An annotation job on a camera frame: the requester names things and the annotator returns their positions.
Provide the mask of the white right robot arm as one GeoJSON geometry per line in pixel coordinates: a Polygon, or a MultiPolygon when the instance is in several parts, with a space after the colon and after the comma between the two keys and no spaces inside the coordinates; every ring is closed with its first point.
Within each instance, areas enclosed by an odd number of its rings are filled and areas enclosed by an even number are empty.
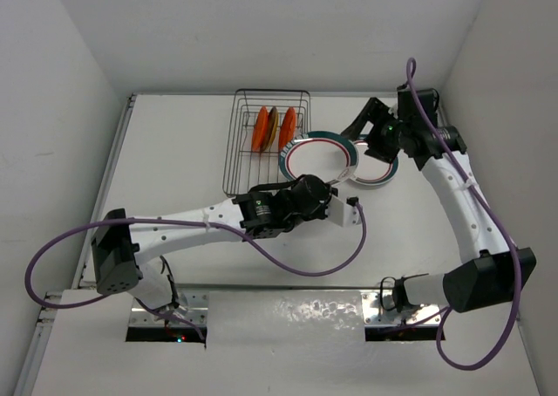
{"type": "Polygon", "coordinates": [[[396,280],[395,309],[438,304],[464,313],[511,303],[517,310],[536,258],[530,248],[517,248],[493,219],[459,131],[432,127],[418,116],[395,119],[377,98],[369,99],[361,116],[372,124],[365,139],[367,155],[391,162],[404,151],[414,159],[438,196],[459,247],[461,265],[456,269],[396,280]]]}

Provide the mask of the orange plastic plate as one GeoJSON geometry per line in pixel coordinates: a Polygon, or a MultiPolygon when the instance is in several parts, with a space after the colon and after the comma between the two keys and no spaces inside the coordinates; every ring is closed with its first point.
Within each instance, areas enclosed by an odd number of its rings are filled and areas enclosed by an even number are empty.
{"type": "Polygon", "coordinates": [[[266,135],[267,126],[268,126],[268,110],[266,106],[263,106],[255,120],[252,140],[251,140],[251,151],[252,152],[259,152],[262,146],[262,142],[266,135]]]}
{"type": "Polygon", "coordinates": [[[278,151],[281,152],[292,141],[296,131],[297,113],[294,107],[289,107],[284,115],[278,140],[278,151]]]}

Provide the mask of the yellow patterned brown plate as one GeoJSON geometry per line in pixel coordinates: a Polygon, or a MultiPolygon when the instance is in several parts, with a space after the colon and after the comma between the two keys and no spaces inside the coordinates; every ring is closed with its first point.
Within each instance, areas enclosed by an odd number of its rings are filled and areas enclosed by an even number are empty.
{"type": "Polygon", "coordinates": [[[278,125],[278,110],[273,106],[268,114],[268,126],[264,141],[262,143],[262,151],[267,151],[273,144],[276,136],[276,129],[278,125]]]}

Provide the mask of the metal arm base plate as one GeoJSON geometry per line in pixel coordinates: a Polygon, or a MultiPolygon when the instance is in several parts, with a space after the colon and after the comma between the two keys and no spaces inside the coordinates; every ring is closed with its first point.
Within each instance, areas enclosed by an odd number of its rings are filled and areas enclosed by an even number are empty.
{"type": "Polygon", "coordinates": [[[436,304],[420,304],[398,312],[393,304],[391,290],[379,288],[361,291],[361,307],[364,325],[373,328],[411,324],[437,326],[442,314],[441,308],[436,304]]]}

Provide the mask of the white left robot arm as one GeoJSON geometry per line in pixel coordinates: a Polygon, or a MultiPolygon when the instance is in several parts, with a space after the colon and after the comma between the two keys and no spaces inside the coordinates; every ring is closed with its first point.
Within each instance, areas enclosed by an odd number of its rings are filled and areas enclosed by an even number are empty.
{"type": "Polygon", "coordinates": [[[346,133],[296,133],[295,113],[287,111],[283,123],[262,109],[253,131],[252,148],[262,151],[279,133],[278,163],[285,182],[253,186],[212,206],[157,218],[132,218],[117,208],[99,222],[91,250],[96,291],[102,297],[128,293],[151,310],[175,308],[178,294],[174,276],[164,262],[167,254],[212,243],[247,242],[287,234],[305,222],[327,221],[339,227],[366,225],[358,198],[341,200],[337,187],[350,178],[360,162],[358,137],[346,133]],[[293,175],[290,160],[300,148],[323,142],[341,149],[345,167],[331,179],[316,174],[293,175]],[[152,266],[162,260],[162,269],[152,266]]]}

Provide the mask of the white plate green red rim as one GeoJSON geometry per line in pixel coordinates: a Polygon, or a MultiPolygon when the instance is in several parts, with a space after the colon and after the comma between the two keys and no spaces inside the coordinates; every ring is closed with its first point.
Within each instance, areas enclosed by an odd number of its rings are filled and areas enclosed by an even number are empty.
{"type": "Polygon", "coordinates": [[[398,171],[398,158],[392,163],[386,163],[365,154],[367,144],[364,140],[357,140],[354,146],[358,152],[358,165],[350,180],[365,187],[379,187],[390,182],[398,171]]]}

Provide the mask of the left metal arm base plate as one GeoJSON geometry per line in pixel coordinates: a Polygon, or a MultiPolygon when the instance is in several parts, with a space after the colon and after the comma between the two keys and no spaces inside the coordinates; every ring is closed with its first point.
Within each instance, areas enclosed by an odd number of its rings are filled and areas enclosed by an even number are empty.
{"type": "Polygon", "coordinates": [[[177,320],[169,320],[169,325],[175,328],[189,327],[189,324],[193,324],[199,328],[205,327],[208,320],[208,292],[197,289],[179,288],[177,294],[178,307],[172,308],[167,306],[158,309],[156,310],[156,315],[145,311],[137,301],[134,301],[130,311],[129,325],[132,327],[162,326],[166,321],[165,318],[160,317],[160,314],[163,314],[166,317],[178,317],[187,321],[185,324],[177,320]]]}

